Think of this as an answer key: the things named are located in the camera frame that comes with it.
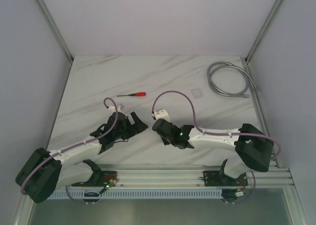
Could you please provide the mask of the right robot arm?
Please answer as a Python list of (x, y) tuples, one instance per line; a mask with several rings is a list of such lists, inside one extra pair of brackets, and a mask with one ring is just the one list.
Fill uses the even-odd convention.
[(160, 136), (163, 144), (179, 149), (201, 147), (231, 152), (224, 159), (218, 175), (219, 181), (225, 185), (230, 185), (248, 171), (265, 173), (270, 167), (274, 143), (251, 124), (208, 135), (193, 125), (177, 127), (165, 119), (157, 119), (152, 130)]

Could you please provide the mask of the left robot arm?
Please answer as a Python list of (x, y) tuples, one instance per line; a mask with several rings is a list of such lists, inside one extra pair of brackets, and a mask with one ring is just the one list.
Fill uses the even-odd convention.
[(43, 202), (55, 190), (70, 185), (101, 187), (104, 192), (116, 174), (103, 172), (92, 158), (109, 150), (116, 142), (127, 142), (148, 128), (135, 112), (130, 115), (133, 123), (125, 114), (113, 113), (107, 123), (76, 147), (52, 151), (42, 147), (36, 149), (16, 176), (16, 184), (35, 203)]

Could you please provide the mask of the clear plastic fuse box cover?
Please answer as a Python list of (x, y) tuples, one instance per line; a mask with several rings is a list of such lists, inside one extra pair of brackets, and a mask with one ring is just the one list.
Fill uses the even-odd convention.
[(191, 89), (193, 99), (203, 98), (203, 94), (200, 88)]

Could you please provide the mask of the red handled screwdriver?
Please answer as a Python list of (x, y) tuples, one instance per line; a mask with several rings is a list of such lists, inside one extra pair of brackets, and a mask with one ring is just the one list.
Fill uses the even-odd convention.
[(146, 93), (145, 92), (136, 92), (136, 93), (131, 93), (131, 94), (118, 95), (118, 97), (123, 97), (123, 96), (144, 97), (144, 96), (146, 96)]

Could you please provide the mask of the aluminium front rail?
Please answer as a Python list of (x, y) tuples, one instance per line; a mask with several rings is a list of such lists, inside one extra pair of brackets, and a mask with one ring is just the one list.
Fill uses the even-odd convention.
[[(116, 171), (118, 184), (124, 188), (197, 188), (203, 187), (200, 179), (203, 171), (218, 171), (219, 166), (201, 165), (100, 165), (103, 171)], [(249, 185), (256, 179), (258, 188), (293, 187), (294, 180), (289, 168), (270, 164), (268, 172), (246, 173)]]

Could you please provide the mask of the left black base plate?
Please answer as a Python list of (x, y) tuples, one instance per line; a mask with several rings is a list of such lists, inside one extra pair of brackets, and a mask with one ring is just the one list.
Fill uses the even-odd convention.
[(117, 171), (100, 171), (94, 172), (91, 178), (85, 182), (71, 184), (73, 187), (104, 187), (110, 183), (110, 180), (117, 178)]

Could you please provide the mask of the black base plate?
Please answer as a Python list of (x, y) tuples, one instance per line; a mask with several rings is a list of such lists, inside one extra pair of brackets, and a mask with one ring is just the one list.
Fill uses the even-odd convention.
[(248, 186), (246, 173), (234, 179), (225, 175), (222, 171), (203, 171), (200, 179), (204, 181), (205, 186)]
[(117, 171), (100, 171), (94, 172), (91, 178), (85, 182), (71, 184), (73, 187), (104, 187), (110, 183), (110, 180), (117, 178)]

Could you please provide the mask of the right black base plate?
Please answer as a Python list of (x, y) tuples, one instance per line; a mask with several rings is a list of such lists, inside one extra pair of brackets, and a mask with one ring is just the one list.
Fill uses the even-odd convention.
[(203, 171), (200, 179), (204, 181), (205, 186), (248, 186), (246, 173), (234, 179), (225, 175), (222, 171)]

